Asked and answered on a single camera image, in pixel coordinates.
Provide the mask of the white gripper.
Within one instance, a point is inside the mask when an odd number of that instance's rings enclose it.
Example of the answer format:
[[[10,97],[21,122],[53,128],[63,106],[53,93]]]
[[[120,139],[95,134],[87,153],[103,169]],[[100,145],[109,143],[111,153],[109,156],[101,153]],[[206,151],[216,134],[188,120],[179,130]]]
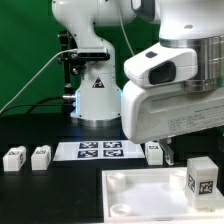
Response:
[[[124,134],[133,143],[161,139],[165,161],[172,166],[169,137],[224,125],[224,88],[187,93],[181,84],[143,89],[129,81],[123,89],[121,117]]]

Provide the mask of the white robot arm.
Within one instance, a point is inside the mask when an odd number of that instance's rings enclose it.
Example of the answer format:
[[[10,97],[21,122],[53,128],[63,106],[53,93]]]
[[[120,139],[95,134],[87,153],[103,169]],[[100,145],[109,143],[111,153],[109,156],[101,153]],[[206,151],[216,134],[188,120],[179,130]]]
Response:
[[[120,120],[134,143],[224,125],[224,0],[52,0],[52,12],[77,45],[75,121]],[[135,17],[159,24],[159,41],[125,62],[118,87],[114,47],[94,29]]]

